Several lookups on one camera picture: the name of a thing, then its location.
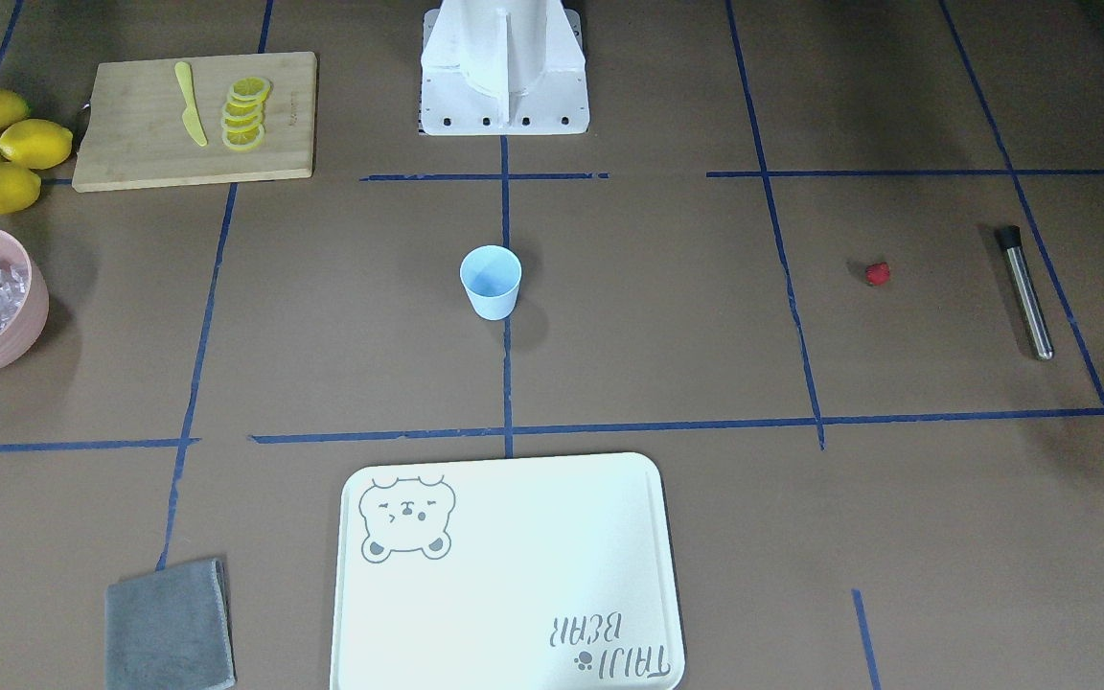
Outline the light blue cup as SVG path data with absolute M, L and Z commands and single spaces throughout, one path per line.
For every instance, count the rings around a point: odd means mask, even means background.
M 459 278 L 474 314 L 486 320 L 505 320 L 513 314 L 524 269 L 512 250 L 482 245 L 465 255 Z

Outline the white bear tray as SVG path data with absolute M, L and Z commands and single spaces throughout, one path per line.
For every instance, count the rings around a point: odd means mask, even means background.
M 359 469 L 343 485 L 333 689 L 675 689 L 664 482 L 636 452 Z

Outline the red strawberry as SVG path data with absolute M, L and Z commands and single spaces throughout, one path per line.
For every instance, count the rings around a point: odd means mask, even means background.
M 883 287 L 892 280 L 892 267 L 887 262 L 868 264 L 863 277 L 869 287 Z

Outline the lemon slices row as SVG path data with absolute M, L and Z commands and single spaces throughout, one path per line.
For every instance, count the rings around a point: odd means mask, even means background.
M 229 151 L 250 151 L 263 142 L 270 91 L 272 82 L 264 76 L 245 76 L 229 86 L 219 119 L 220 144 Z

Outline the yellow plastic knife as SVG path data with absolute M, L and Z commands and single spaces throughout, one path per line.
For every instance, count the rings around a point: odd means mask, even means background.
M 197 108 L 197 87 L 194 86 L 192 65 L 188 61 L 178 61 L 172 70 L 174 71 L 176 81 L 178 81 L 181 98 L 183 98 L 181 124 L 183 124 L 187 135 L 193 144 L 197 144 L 201 148 L 206 148 L 209 139 L 206 139 L 200 112 Z

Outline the bamboo cutting board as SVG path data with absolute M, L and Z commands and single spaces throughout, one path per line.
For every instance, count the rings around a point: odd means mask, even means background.
M 265 182 L 312 174 L 318 57 L 314 52 L 189 57 L 198 114 L 209 144 L 189 136 L 176 59 L 100 64 L 89 97 L 91 117 L 76 153 L 79 193 Z M 220 118 L 234 82 L 270 79 L 264 137 L 233 151 L 220 140 Z

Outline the steel muddler black tip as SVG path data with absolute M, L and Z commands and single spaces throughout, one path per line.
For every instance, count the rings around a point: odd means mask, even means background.
M 1034 358 L 1050 361 L 1055 355 L 1054 342 L 1048 332 L 1042 307 L 1040 307 L 1037 289 L 1026 262 L 1022 231 L 1015 224 L 1006 224 L 1004 227 L 996 229 L 994 235 L 996 244 L 1004 255 L 1004 261 L 1007 263 L 1009 276 L 1011 276 L 1031 351 L 1033 351 Z

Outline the grey folded cloth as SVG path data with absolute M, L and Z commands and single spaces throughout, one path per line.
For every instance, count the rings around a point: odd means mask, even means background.
M 224 563 L 209 558 L 106 587 L 106 689 L 237 684 Z

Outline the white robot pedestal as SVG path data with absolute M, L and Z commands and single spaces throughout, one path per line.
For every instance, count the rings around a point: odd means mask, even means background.
M 587 132 L 586 47 L 561 1 L 443 1 L 424 15 L 420 131 Z

